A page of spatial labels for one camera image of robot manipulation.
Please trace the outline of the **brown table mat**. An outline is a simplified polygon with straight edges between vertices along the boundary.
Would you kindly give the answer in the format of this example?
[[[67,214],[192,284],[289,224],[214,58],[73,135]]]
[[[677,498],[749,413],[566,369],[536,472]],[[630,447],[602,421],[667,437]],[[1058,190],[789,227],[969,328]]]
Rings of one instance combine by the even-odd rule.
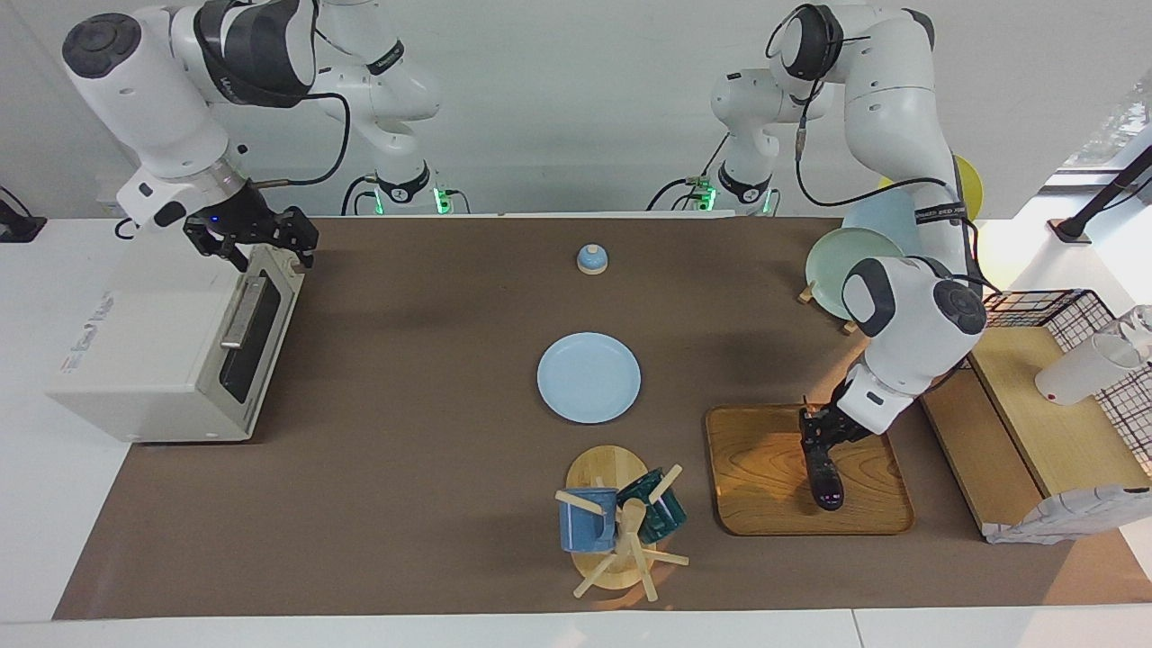
[[[238,445],[135,445],[56,619],[523,615],[645,608],[594,590],[558,542],[581,451],[680,464],[690,558],[659,608],[1037,606],[1152,602],[1119,532],[992,545],[924,414],[889,432],[916,508],[892,536],[737,537],[717,523],[704,417],[827,390],[856,340],[796,303],[831,219],[329,219]],[[582,274],[584,244],[609,255]],[[564,336],[616,338],[642,389],[577,424],[536,366]]]

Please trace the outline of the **wooden serving tray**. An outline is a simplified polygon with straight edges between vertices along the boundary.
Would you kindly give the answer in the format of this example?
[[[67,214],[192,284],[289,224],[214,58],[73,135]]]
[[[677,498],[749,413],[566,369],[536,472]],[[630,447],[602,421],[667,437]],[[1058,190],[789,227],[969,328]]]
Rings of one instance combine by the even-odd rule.
[[[740,536],[897,535],[914,528],[896,453],[885,437],[843,444],[846,502],[824,511],[809,489],[798,404],[725,405],[705,415],[717,515]]]

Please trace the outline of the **light blue racked plate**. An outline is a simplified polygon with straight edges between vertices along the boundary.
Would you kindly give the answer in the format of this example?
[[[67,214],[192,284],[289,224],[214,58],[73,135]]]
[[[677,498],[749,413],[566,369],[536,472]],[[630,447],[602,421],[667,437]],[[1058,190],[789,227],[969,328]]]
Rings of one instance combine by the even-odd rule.
[[[852,202],[841,225],[856,229],[873,229],[890,239],[905,256],[924,254],[916,224],[914,197],[905,193],[904,188],[885,190],[867,199]]]

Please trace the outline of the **yellow plate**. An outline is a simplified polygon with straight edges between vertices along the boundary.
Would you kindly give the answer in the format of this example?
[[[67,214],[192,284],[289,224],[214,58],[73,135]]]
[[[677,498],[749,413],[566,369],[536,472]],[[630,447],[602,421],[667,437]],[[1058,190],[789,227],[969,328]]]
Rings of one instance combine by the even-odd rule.
[[[954,166],[956,172],[958,172],[958,195],[961,195],[964,209],[967,209],[967,218],[969,221],[975,221],[979,216],[983,202],[984,202],[984,184],[982,176],[971,163],[968,163],[965,158],[958,153],[953,153]],[[893,182],[888,178],[880,178],[877,188],[885,189],[888,188]],[[916,208],[914,204],[914,194],[909,193],[905,188],[899,188],[893,190],[893,193],[884,193],[884,195],[895,195],[896,198],[904,201],[905,204]]]

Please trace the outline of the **blue mug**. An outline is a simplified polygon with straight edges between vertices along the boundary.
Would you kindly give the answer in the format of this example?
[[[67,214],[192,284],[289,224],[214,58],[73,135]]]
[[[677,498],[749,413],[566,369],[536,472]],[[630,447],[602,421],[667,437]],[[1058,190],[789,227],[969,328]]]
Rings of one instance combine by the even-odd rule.
[[[607,553],[616,545],[617,489],[568,488],[562,493],[597,504],[602,513],[559,503],[560,547],[568,553]]]

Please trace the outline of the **dark green mug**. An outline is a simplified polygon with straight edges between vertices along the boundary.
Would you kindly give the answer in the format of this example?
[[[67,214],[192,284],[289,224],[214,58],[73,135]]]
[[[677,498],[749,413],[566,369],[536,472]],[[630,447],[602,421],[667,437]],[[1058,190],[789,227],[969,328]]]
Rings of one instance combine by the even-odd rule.
[[[664,469],[657,467],[627,484],[616,495],[617,508],[622,508],[623,504],[631,498],[638,498],[646,506],[644,521],[638,530],[638,537],[643,545],[654,545],[654,543],[670,536],[687,520],[687,513],[670,488],[654,503],[650,502],[651,495],[654,493],[664,477]]]

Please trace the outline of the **glass oven door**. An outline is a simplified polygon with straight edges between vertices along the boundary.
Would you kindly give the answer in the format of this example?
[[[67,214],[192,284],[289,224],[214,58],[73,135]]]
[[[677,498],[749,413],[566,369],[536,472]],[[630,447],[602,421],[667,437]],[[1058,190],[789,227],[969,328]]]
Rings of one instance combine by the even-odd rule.
[[[207,402],[199,423],[206,442],[247,440],[253,434],[303,284],[295,262],[279,247],[258,244],[244,274],[226,266],[233,292],[197,383]]]

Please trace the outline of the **pale green plate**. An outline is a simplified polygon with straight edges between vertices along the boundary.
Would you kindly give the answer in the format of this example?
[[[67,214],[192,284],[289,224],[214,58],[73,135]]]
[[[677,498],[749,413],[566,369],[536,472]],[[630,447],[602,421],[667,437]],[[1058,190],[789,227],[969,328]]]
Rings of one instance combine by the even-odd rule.
[[[905,254],[900,250],[896,243],[873,229],[856,229],[856,227],[840,227],[832,229],[823,238],[819,238],[811,247],[805,262],[805,279],[811,278],[824,284],[829,282],[831,288],[841,288],[846,282],[849,271],[864,258],[867,257],[901,257]]]

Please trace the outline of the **cream toaster oven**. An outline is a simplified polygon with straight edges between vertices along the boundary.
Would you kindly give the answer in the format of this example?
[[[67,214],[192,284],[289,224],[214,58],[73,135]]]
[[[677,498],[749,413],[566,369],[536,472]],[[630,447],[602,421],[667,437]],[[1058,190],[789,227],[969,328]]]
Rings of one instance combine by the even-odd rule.
[[[197,383],[230,303],[228,264],[170,235],[136,235],[46,394],[124,443],[218,443],[199,430]]]

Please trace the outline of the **black stand with base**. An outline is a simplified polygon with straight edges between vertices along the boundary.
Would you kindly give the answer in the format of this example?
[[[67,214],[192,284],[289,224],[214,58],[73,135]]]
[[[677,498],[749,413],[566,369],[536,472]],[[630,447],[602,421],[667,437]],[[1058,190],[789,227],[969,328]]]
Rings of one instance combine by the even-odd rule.
[[[8,201],[0,197],[0,243],[32,242],[44,229],[47,218],[33,216],[25,202],[3,184],[0,184],[0,194],[8,197]]]
[[[1134,184],[1140,176],[1149,174],[1149,168],[1152,168],[1152,144],[1144,148],[1130,164],[1120,169],[1114,180],[1096,193],[1096,196],[1087,201],[1086,205],[1082,206],[1077,213],[1068,219],[1049,219],[1048,228],[1062,243],[1090,244],[1092,241],[1085,229],[1091,218],[1111,208],[1114,203],[1121,204],[1122,201],[1116,201],[1116,197],[1126,190],[1129,193],[1129,197],[1139,193],[1139,189],[1134,189]]]

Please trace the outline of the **clear glass cup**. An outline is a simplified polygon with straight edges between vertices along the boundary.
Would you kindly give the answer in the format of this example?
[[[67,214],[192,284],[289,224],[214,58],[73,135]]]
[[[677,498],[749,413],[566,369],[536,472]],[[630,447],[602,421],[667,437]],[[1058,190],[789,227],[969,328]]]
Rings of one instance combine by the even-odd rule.
[[[1152,304],[1135,306],[1116,319],[1117,333],[1140,362],[1152,362]]]

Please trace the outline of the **wooden mug tree stand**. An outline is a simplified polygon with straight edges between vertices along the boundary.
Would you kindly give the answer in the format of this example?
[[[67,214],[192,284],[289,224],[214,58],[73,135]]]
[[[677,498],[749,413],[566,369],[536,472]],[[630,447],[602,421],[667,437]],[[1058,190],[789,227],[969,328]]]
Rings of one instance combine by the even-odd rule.
[[[639,455],[620,445],[596,445],[581,452],[564,475],[564,485],[554,493],[558,504],[558,529],[560,502],[571,503],[589,512],[602,513],[602,508],[597,504],[564,495],[563,489],[609,487],[617,489],[619,492],[651,469],[654,468],[643,464]],[[664,472],[665,477],[651,495],[651,503],[654,503],[668,488],[673,490],[682,468],[675,464]],[[683,553],[670,553],[662,548],[662,543],[670,536],[654,544],[641,543],[638,530],[644,521],[645,508],[638,498],[627,500],[622,508],[617,508],[616,505],[616,545],[607,553],[568,553],[561,548],[571,557],[573,566],[579,571],[581,580],[573,590],[574,598],[583,598],[592,588],[626,590],[639,585],[646,600],[654,602],[659,597],[653,571],[658,563],[667,563],[670,566],[689,565],[690,559]]]

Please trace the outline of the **light blue serving plate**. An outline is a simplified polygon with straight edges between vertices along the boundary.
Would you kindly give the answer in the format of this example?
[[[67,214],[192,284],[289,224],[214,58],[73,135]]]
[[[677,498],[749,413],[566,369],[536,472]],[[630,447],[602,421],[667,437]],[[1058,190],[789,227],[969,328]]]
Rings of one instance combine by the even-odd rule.
[[[642,380],[634,352],[616,337],[593,331],[560,337],[536,366],[544,405],[577,424],[620,419],[637,402]]]

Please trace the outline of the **wooden shelf unit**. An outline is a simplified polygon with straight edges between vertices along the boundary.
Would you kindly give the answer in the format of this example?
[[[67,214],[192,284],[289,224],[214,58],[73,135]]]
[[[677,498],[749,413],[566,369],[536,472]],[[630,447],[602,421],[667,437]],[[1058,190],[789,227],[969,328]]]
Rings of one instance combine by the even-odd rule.
[[[1034,385],[1061,357],[1045,327],[990,327],[922,405],[983,538],[1054,545],[1152,519],[1152,474],[1094,399]]]

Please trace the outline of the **white cup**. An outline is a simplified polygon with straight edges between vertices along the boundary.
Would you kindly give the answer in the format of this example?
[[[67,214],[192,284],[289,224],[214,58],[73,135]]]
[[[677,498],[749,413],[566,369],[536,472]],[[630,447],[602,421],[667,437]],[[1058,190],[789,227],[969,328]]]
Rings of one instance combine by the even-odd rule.
[[[1124,337],[1096,333],[1046,366],[1034,377],[1034,385],[1049,402],[1078,404],[1136,372],[1147,356]]]

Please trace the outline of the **wooden plate rack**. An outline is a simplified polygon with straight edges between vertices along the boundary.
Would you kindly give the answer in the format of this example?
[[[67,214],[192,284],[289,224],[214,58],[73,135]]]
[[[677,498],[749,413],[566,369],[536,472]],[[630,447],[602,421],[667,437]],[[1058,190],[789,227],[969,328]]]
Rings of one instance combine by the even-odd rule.
[[[848,312],[841,288],[833,291],[829,282],[825,282],[823,288],[823,285],[817,280],[806,279],[805,287],[796,296],[796,300],[802,304],[814,302],[823,308],[823,311],[831,312],[838,321],[841,321],[839,330],[843,336],[852,336],[852,333],[861,331],[861,324],[852,319],[851,312]]]

